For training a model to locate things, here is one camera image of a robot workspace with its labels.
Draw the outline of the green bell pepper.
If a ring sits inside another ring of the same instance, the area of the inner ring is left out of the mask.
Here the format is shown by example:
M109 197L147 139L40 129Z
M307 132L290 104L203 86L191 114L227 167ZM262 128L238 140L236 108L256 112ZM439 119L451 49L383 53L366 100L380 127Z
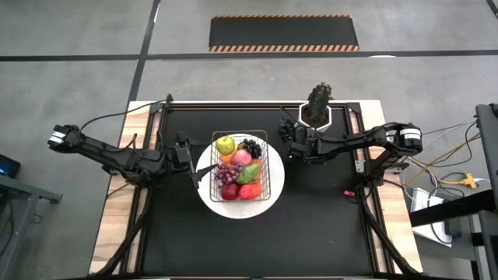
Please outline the green bell pepper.
M237 178L238 184L251 184L259 180L261 167L257 163L252 163L245 166Z

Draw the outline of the red grape bunch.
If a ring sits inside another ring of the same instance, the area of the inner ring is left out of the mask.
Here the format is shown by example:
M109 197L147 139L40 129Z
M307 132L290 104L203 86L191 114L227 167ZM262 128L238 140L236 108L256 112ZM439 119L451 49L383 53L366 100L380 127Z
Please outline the red grape bunch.
M215 179L222 184L231 184L237 181L243 167L241 165L220 163L215 172Z

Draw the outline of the yellow-green apple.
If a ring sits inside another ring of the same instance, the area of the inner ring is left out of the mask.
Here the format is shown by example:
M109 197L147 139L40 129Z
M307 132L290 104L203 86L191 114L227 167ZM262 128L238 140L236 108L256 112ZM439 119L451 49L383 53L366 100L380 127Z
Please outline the yellow-green apple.
M216 140L216 148L222 156L231 155L236 150L235 141L230 136L223 136Z

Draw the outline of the black computer tower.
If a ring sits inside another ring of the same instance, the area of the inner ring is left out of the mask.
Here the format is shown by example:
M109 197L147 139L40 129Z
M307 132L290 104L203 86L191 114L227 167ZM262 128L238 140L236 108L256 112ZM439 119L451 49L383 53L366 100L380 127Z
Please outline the black computer tower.
M16 178L21 164L14 159L0 154L0 176Z

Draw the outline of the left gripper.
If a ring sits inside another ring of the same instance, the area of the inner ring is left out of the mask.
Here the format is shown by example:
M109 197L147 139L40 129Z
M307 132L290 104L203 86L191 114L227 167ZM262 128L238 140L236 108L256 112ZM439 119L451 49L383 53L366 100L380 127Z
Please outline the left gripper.
M209 146L211 144L212 144L212 142L209 140L204 141L204 140L194 140L192 138L188 138L182 131L180 131L175 136L174 149L176 147L186 147L189 149L190 155L191 155L190 146ZM210 173L212 170L214 170L215 168L218 167L217 164L214 164L214 165L202 168L198 171L195 171L194 163L192 162L192 158L191 158L191 162L189 164L186 164L183 166L178 166L178 165L175 165L175 166L177 168L181 168L183 170L186 170L190 174L192 174L192 181L193 181L193 185L194 185L195 189L199 189L199 183L202 181L202 178L206 174Z

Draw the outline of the white plant pot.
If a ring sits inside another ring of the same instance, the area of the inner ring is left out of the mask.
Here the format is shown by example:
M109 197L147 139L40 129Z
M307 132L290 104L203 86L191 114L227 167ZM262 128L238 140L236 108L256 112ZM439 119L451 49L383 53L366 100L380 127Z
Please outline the white plant pot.
M332 125L331 108L329 106L326 106L326 108L325 108L326 122L323 125L319 125L317 127L314 127L305 121L305 110L308 108L308 105L309 105L308 102L300 104L298 122L300 124L302 124L307 129L311 129L311 130L318 131L318 132L326 132L328 130L328 128L331 127L331 125Z

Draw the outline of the black grape bunch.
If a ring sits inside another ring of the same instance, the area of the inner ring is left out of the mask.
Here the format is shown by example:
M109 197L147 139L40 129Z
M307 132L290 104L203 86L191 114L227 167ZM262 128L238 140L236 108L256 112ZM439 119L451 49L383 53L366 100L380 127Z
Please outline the black grape bunch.
M251 154L252 159L259 159L262 156L261 146L255 140L244 139L241 145L242 149Z
M293 119L282 119L279 125L279 135L284 142L293 142L296 138L297 122Z

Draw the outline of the yellow power splitter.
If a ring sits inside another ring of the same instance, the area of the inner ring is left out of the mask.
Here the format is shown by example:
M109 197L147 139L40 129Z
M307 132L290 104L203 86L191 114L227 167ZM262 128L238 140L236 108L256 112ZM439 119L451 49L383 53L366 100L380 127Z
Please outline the yellow power splitter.
M466 173L465 177L462 179L461 183L470 189L476 189L479 185L476 183L476 180L472 176L471 173Z

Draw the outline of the red apple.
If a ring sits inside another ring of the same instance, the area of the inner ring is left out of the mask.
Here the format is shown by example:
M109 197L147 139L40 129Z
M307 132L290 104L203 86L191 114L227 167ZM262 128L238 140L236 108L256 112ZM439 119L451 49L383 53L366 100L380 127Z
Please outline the red apple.
M227 201L238 199L239 191L240 191L240 185L237 183L223 184L219 187L219 192L222 199Z

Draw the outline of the white box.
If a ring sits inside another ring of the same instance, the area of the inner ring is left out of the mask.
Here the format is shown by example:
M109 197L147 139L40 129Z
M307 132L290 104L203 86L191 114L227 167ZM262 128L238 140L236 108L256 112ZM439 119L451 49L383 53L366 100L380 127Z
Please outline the white box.
M410 212L416 212L424 208L432 207L444 203L443 198L438 198L428 191L416 188L413 190Z

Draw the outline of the striped black floor mat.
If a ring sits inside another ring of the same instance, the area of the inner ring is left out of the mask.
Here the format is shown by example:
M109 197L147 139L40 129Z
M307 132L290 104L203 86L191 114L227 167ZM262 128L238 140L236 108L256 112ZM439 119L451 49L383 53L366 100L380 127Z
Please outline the striped black floor mat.
M250 15L215 16L209 32L210 52L358 51L351 16Z

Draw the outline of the grey desk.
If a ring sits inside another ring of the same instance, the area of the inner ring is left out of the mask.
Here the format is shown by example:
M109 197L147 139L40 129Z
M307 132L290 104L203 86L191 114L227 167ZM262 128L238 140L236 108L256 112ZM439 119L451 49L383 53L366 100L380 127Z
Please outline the grey desk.
M58 204L61 198L62 194L0 175L0 280L12 274L38 201Z

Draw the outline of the black desk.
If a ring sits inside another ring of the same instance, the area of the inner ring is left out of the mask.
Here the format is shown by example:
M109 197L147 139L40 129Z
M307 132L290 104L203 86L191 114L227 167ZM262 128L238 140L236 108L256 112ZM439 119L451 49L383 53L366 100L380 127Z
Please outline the black desk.
M424 226L474 214L479 217L481 232L472 234L472 243L485 248L490 277L498 280L498 196L495 191L481 191L412 212L409 216L413 226Z

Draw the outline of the round white woven mat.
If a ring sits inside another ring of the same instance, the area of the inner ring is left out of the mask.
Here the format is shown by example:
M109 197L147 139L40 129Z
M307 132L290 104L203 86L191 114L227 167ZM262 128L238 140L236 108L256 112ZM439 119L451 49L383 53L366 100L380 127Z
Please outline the round white woven mat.
M198 195L213 212L230 219L249 219L269 210L280 198L285 182L285 170L277 151L269 144L264 131L222 131L213 136L217 139L230 136L236 143L244 139L255 140L262 147L262 194L253 200L236 199L227 201L221 198L219 181L211 171L199 183Z

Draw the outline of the green cactus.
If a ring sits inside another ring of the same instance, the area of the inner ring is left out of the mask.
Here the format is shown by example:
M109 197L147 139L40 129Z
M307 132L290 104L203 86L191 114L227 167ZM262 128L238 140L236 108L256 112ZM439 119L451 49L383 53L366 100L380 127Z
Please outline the green cactus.
M328 101L331 99L331 86L324 82L316 85L308 96L308 105L304 110L306 122L314 128L328 123Z

